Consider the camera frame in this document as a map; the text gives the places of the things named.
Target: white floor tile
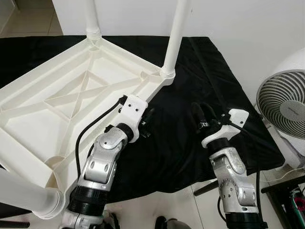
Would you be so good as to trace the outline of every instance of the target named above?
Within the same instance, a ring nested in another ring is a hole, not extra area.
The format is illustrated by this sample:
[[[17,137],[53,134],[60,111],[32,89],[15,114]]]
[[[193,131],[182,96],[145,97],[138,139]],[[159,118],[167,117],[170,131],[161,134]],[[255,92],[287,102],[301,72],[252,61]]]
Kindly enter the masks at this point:
[[[53,8],[52,0],[15,0],[19,9]]]
[[[107,209],[117,214],[121,229],[154,229],[158,216],[177,218],[192,229],[203,229],[191,187],[109,204]]]
[[[252,174],[249,177],[250,181],[255,185],[255,174]],[[261,179],[265,179],[264,174],[261,173]],[[209,181],[196,183],[192,185],[193,191],[201,188],[205,185],[209,184]],[[268,186],[268,183],[260,183],[261,188]],[[214,189],[207,193],[204,193],[198,197],[195,197],[196,203],[198,206],[198,210],[201,216],[201,220],[203,223],[203,227],[205,229],[225,229],[226,224],[220,218],[217,211],[217,200],[219,197],[218,189]],[[264,220],[268,223],[269,229],[282,229],[282,225],[280,223],[277,214],[275,213],[269,198],[266,194],[261,194],[261,205]]]
[[[33,36],[48,36],[47,32],[10,32],[5,37],[33,37]]]
[[[24,9],[14,19],[8,33],[48,32],[54,9]]]
[[[56,15],[55,11],[54,11],[54,15],[53,15],[53,18],[52,18],[52,22],[51,22],[49,32],[61,32],[62,33],[61,25],[59,24],[58,17]]]

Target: white wall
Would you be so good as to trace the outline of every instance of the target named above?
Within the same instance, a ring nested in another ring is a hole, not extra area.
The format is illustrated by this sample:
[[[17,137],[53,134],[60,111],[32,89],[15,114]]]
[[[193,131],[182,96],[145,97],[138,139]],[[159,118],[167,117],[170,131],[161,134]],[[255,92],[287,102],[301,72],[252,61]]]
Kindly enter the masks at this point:
[[[85,34],[84,0],[53,0],[65,35]],[[176,0],[96,0],[102,35],[169,35]],[[304,0],[193,0],[185,36],[209,36],[251,102],[265,77],[305,47]]]
[[[0,33],[8,22],[15,6],[11,0],[0,0]]]

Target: tiled floor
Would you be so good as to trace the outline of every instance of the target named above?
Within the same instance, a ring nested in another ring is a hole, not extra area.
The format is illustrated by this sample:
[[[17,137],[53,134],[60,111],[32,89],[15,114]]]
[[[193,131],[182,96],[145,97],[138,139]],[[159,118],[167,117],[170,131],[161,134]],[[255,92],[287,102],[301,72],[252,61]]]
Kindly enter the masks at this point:
[[[254,184],[255,175],[251,175],[250,180]],[[217,212],[218,190],[214,189],[198,197],[193,195],[193,191],[206,184],[209,184],[209,181],[193,184],[172,194],[152,193],[141,198],[109,204],[107,209],[117,214],[121,229],[153,229],[155,219],[160,215],[177,218],[192,229],[225,229],[227,227]],[[268,184],[262,182],[261,187],[265,186]],[[261,203],[263,217],[268,222],[269,229],[282,229],[266,194],[261,194]],[[30,229],[56,229],[61,217],[44,221],[33,214],[28,214],[13,219],[29,220]]]
[[[19,11],[1,37],[62,35],[51,0],[17,0]]]

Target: black fabric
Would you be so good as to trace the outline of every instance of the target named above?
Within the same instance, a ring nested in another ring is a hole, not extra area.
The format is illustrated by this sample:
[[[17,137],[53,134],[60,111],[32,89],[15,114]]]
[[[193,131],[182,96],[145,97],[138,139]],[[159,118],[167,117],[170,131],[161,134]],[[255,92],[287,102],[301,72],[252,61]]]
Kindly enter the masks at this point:
[[[1,54],[5,57],[0,62],[0,85],[6,85],[84,38],[0,39]],[[112,36],[105,39],[158,66],[163,64],[168,37]],[[254,172],[257,153],[262,170],[282,165],[283,156],[223,56],[209,38],[196,37],[192,40],[198,46],[208,72],[214,77],[225,104],[250,113],[244,128],[253,135],[259,152],[254,152],[251,141],[242,134],[230,141],[246,163],[248,173]],[[155,191],[175,192],[197,181],[215,177],[207,150],[202,148],[201,139],[193,129],[190,115],[192,102],[208,103],[218,117],[223,113],[189,39],[183,38],[173,84],[163,87],[149,104],[155,108],[148,128],[151,136],[140,137],[121,153],[108,195],[109,202]]]
[[[31,213],[31,211],[0,203],[0,219]]]

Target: white fan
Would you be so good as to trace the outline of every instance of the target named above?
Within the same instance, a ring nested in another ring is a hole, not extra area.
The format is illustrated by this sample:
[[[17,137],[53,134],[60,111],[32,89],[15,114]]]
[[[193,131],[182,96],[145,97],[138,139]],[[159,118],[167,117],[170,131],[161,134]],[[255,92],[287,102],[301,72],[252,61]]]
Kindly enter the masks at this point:
[[[305,165],[305,48],[266,79],[257,92],[257,106],[273,126],[269,132],[293,168]]]

